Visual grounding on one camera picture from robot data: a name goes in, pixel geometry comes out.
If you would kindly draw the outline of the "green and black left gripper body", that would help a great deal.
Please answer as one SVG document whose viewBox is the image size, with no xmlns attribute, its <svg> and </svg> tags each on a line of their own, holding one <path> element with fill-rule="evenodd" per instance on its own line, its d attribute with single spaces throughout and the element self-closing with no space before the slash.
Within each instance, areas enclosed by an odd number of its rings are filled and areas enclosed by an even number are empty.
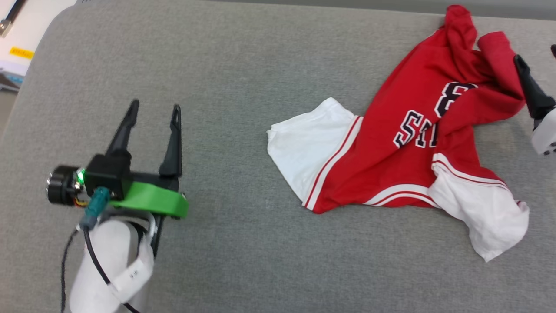
<svg viewBox="0 0 556 313">
<path fill-rule="evenodd" d="M 111 200 L 113 207 L 123 207 L 154 215 L 186 218 L 189 203 L 179 192 L 178 176 L 132 172 L 132 184 L 123 200 Z"/>
</svg>

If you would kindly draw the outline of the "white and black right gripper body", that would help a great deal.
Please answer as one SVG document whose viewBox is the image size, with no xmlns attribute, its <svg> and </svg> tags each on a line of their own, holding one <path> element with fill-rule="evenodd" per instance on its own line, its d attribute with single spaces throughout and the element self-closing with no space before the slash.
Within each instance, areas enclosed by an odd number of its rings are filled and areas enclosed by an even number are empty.
<svg viewBox="0 0 556 313">
<path fill-rule="evenodd" d="M 539 155 L 549 155 L 556 148 L 556 109 L 552 109 L 541 120 L 534 120 L 531 143 Z"/>
</svg>

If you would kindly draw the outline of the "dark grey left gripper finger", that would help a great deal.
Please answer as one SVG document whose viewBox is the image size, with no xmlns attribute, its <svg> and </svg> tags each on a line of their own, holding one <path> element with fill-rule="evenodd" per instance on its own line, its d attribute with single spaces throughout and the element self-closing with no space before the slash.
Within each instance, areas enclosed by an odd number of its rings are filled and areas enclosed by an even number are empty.
<svg viewBox="0 0 556 313">
<path fill-rule="evenodd" d="M 131 153 L 127 150 L 131 130 L 136 124 L 139 111 L 139 99 L 133 99 L 125 113 L 108 149 L 106 156 L 126 158 L 131 160 Z"/>
<path fill-rule="evenodd" d="M 169 123 L 171 131 L 165 158 L 159 167 L 160 176 L 182 176 L 182 121 L 181 107 L 173 105 Z"/>
</svg>

